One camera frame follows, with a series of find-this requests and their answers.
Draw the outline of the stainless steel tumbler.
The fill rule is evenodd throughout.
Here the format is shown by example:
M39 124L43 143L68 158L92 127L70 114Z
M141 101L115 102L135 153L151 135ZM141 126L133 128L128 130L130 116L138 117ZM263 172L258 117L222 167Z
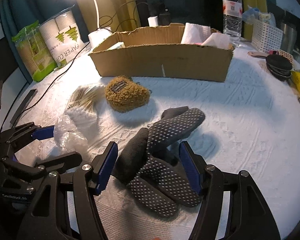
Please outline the stainless steel tumbler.
M283 31L281 49L292 54L297 38L296 26L291 23L281 22L280 28Z

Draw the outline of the teal curtain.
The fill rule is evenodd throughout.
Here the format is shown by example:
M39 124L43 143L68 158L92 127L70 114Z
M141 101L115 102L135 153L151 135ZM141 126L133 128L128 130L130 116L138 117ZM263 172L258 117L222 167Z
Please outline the teal curtain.
M82 13L76 0L1 0L0 19L6 38L8 39L12 53L28 83L32 82L28 70L23 64L17 49L12 42L12 37L25 26L39 21L43 23L60 11L73 7L76 23L79 27L81 38L84 42L88 41L88 29L83 20Z

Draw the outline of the yellow curtain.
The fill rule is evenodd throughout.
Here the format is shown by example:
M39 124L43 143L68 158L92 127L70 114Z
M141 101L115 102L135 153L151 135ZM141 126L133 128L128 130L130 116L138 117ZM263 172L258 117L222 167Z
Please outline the yellow curtain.
M136 0L76 0L89 32L95 31L97 2L100 25L109 25L112 31L131 31L141 26Z

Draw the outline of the brown fuzzy pouch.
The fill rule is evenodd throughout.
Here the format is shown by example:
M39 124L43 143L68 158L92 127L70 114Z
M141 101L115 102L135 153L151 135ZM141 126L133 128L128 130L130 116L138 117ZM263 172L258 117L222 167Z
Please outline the brown fuzzy pouch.
M149 89L125 75L117 76L110 80L105 87L104 93L110 107L120 113L146 105L151 96Z

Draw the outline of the white usb charger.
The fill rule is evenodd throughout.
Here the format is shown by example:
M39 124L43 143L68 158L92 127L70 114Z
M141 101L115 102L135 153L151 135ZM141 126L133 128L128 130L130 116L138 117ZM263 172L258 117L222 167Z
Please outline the white usb charger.
M148 18L148 25L150 27L157 27L159 25L159 18L158 16L151 16Z

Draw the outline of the white paper cup pack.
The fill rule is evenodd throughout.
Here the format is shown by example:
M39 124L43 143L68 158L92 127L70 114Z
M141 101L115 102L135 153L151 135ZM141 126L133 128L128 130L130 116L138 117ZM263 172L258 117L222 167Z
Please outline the white paper cup pack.
M39 26L39 31L59 68L84 48L72 8L66 8Z

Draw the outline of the white perforated plastic basket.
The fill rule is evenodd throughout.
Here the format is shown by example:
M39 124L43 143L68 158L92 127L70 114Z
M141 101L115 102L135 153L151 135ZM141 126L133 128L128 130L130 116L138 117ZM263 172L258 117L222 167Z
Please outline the white perforated plastic basket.
M280 50L283 31L277 27L254 20L251 44L260 52L268 53L270 50Z

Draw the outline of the white paper towel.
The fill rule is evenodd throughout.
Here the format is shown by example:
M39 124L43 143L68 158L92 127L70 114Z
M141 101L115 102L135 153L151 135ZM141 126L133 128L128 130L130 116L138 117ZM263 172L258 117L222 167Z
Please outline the white paper towel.
M181 44L196 44L218 49L229 49L230 37L220 32L213 32L208 26L186 23Z

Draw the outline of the black power adapter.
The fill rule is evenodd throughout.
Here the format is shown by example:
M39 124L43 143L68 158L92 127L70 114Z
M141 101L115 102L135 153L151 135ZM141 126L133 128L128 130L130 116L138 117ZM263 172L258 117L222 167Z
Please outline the black power adapter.
M159 14L159 25L167 26L171 23L171 15L170 12L166 9L164 12Z

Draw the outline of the black round lid stack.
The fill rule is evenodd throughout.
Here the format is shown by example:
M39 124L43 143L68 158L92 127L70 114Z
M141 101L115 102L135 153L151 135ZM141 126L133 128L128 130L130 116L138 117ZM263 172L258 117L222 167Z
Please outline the black round lid stack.
M292 64L284 56L273 54L266 57L266 66L270 73L280 81L291 77Z

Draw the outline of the cotton swab bag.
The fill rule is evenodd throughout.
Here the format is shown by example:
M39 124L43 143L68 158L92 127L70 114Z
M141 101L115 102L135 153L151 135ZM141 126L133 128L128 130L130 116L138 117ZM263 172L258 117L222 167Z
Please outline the cotton swab bag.
M64 114L75 126L88 127L97 121L97 104L104 99L105 85L79 86L71 94Z

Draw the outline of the clear bubble wrap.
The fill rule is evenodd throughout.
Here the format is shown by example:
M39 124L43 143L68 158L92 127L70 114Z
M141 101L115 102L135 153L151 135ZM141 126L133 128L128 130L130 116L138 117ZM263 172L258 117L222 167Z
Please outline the clear bubble wrap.
M63 113L57 118L54 127L54 140L61 154L77 152L83 160L89 160L88 130L90 127L88 113Z

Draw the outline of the green paper cup pack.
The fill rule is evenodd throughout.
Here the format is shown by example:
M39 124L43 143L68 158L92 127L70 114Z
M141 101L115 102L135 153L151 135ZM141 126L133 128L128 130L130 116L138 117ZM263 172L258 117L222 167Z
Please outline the green paper cup pack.
M39 31L39 21L23 27L12 42L33 81L42 81L57 67Z

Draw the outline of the pink handled utility knife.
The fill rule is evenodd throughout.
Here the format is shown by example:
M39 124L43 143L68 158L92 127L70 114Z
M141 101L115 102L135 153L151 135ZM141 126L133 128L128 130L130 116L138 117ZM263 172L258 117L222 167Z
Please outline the pink handled utility knife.
M259 51L248 51L248 55L251 57L265 59L269 54L264 52L259 52Z

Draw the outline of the clear plastic water bottle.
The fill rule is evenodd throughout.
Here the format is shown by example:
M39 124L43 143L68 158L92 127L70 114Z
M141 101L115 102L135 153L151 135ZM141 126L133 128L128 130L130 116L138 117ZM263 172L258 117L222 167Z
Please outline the clear plastic water bottle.
M230 36L234 47L240 46L242 14L242 0L223 0L223 33Z

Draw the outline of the brown cardboard box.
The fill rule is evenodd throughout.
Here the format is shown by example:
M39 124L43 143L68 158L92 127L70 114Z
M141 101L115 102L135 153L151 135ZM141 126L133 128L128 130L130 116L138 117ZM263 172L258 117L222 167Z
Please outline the brown cardboard box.
M115 32L89 56L102 77L172 77L223 82L234 48L182 44L184 25Z

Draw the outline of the black dotted glove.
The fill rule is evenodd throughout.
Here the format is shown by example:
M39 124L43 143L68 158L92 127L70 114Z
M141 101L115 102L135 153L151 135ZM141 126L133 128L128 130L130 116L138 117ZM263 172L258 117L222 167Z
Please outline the black dotted glove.
M119 155L112 175L136 200L163 218L179 206L195 207L201 197L193 191L177 154L168 147L190 136L205 119L198 108L165 110L161 119L141 128Z

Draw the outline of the white table cloth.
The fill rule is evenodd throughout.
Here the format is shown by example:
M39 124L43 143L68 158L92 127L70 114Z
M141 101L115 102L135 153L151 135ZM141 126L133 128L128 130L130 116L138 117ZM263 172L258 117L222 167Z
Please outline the white table cloth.
M222 171L247 170L257 183L276 220L281 239L300 221L300 103L285 82L274 78L237 48L224 82L133 77L152 91L147 105L117 113L106 100L97 105L96 133L91 155L115 141L119 152L142 127L158 121L164 110L189 106L205 113L204 122L186 139L193 151ZM107 84L86 54L49 89L18 124L53 125L78 86ZM181 207L173 219L147 212L119 181L111 177L96 197L109 239L188 239L200 206Z

